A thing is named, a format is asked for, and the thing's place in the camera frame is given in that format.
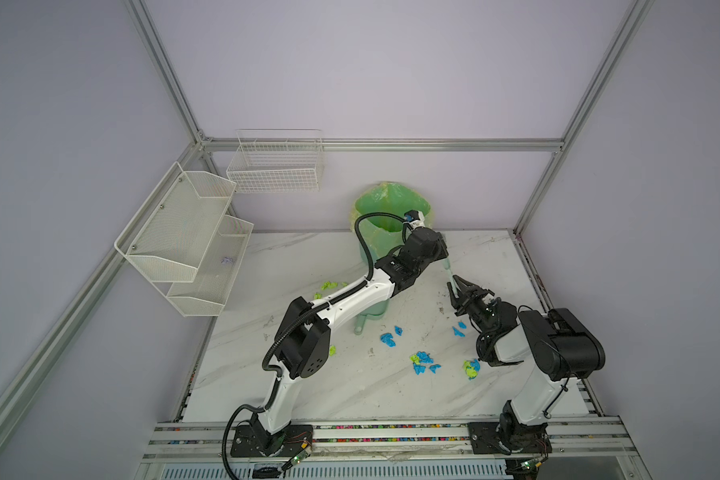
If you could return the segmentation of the green plastic dustpan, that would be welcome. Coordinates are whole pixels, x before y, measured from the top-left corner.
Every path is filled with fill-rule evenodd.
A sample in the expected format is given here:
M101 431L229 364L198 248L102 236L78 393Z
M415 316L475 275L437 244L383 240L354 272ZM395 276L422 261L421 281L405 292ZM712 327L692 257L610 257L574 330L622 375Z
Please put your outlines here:
M384 317L389 306L389 301L384 300L376 303L373 306L363 310L360 314L355 317L354 321L354 334L361 335L364 331L365 324L368 321L380 320Z

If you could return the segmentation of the green hand brush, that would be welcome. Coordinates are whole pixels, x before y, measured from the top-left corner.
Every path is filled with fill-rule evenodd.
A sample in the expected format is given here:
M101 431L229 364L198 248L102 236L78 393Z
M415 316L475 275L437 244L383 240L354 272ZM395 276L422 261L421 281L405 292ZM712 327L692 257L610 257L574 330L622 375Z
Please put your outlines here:
M448 258L444 258L442 260L442 264L443 264L444 270L448 277L448 283L450 285L454 285L453 271L452 271L450 260Z

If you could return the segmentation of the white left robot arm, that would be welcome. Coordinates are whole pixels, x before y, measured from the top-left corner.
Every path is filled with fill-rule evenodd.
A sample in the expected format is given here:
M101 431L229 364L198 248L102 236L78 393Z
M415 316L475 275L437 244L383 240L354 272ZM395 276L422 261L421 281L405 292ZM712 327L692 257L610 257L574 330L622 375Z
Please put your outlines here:
M289 437L292 413L301 382L316 374L330 356L331 335L365 310L391 299L413 286L434 263L448 257L444 236L412 216L389 216L402 224L402 243L376 259L358 226L354 233L365 256L365 276L321 300L293 300L261 362L274 375L271 391L259 407L243 404L231 416L250 432L256 454L278 453Z

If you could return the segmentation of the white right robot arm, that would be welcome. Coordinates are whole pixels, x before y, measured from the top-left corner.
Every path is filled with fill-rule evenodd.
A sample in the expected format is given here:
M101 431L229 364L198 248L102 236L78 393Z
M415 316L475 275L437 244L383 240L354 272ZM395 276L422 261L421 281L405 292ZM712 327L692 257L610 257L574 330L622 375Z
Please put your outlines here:
M601 342L567 308L546 313L502 300L491 290L457 275L447 283L456 316L477 331L477 360L491 367L533 365L495 423L469 425L473 447L487 453L542 453L551 412L576 379L606 363Z

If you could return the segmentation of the green blue scrap ball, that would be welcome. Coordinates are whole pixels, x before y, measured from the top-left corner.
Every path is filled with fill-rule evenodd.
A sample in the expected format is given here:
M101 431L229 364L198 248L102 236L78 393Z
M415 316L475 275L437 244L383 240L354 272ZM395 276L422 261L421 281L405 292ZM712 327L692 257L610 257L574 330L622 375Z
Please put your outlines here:
M466 360L463 363L462 369L465 372L467 378L469 380L473 380L478 376L480 370L480 363L477 359Z

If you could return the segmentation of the blue green scrap cluster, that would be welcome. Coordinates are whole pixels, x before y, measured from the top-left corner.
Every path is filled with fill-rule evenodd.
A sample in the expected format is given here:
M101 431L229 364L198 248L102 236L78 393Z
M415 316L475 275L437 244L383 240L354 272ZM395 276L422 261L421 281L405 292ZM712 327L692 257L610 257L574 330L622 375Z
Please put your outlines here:
M441 368L441 365L436 363L432 356L424 351L419 351L411 355L409 359L412 363L412 368L416 375L421 375L426 371L436 373Z

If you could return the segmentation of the white mesh wall shelf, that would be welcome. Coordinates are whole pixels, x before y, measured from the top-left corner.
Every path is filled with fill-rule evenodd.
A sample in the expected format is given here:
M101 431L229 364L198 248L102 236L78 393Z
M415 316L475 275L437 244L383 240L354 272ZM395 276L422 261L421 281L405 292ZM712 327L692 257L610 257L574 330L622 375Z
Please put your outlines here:
M174 163L114 242L184 317L225 309L253 233L231 214L236 184Z

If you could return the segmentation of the aluminium frame post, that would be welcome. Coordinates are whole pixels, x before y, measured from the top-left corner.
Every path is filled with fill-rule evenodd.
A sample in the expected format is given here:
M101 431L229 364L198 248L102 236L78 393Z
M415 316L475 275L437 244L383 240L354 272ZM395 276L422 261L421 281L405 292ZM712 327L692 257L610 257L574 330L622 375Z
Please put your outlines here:
M179 116L181 124L194 143L202 143L203 136L201 128L192 112L175 69L172 66L147 3L142 0L125 0L124 5L158 72L160 80Z

